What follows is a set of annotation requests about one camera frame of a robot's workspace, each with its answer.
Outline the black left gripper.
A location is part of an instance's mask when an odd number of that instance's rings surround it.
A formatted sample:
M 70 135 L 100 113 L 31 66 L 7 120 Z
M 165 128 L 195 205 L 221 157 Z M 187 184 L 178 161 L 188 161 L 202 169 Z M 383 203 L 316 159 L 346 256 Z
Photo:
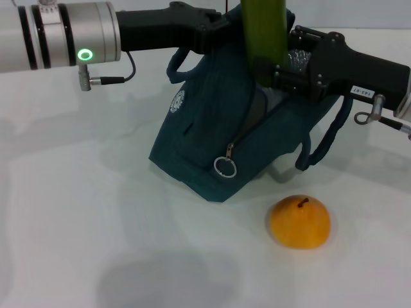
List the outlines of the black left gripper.
M 122 51 L 182 47 L 205 55 L 228 37 L 224 14 L 180 1 L 158 10 L 119 11 L 116 17 Z

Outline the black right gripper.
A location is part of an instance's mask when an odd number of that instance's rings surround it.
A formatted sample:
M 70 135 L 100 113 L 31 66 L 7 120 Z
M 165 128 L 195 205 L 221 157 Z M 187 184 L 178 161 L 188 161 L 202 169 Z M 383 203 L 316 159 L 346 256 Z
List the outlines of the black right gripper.
M 273 88 L 318 102 L 339 94 L 373 103 L 381 94 L 385 108 L 395 111 L 411 93 L 411 68 L 351 49 L 337 32 L 321 32 L 297 25 L 288 34 L 288 50 L 311 51 L 307 73 L 298 73 L 255 58 L 255 80 Z

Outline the green cucumber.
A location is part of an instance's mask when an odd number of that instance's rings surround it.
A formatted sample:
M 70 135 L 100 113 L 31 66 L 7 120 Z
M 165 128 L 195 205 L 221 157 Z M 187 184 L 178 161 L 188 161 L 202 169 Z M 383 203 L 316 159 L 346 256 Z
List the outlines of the green cucumber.
M 286 0 L 240 0 L 249 67 L 263 87 L 273 82 L 272 69 L 288 63 Z

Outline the dark teal fabric lunch bag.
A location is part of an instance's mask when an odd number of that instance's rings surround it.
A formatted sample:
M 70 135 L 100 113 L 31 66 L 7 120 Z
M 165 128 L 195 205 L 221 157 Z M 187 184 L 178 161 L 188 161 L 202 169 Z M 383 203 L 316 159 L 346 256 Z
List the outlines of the dark teal fabric lunch bag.
M 189 51 L 172 56 L 166 74 L 180 89 L 150 152 L 150 160 L 203 199 L 221 203 L 236 194 L 273 161 L 300 150 L 299 171 L 318 164 L 328 153 L 353 106 L 345 98 L 316 149 L 314 126 L 337 102 L 329 96 L 316 105 L 287 94 L 260 122 L 244 124 L 258 85 L 250 75 L 241 30 L 204 55 L 190 71 L 180 71 Z

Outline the orange pear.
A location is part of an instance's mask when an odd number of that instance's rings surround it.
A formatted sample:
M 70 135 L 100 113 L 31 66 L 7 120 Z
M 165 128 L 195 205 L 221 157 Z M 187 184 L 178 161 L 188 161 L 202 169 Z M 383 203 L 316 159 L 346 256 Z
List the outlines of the orange pear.
M 292 195 L 278 201 L 268 215 L 274 239 L 287 248 L 314 249 L 322 246 L 331 233 L 331 217 L 318 199 Z

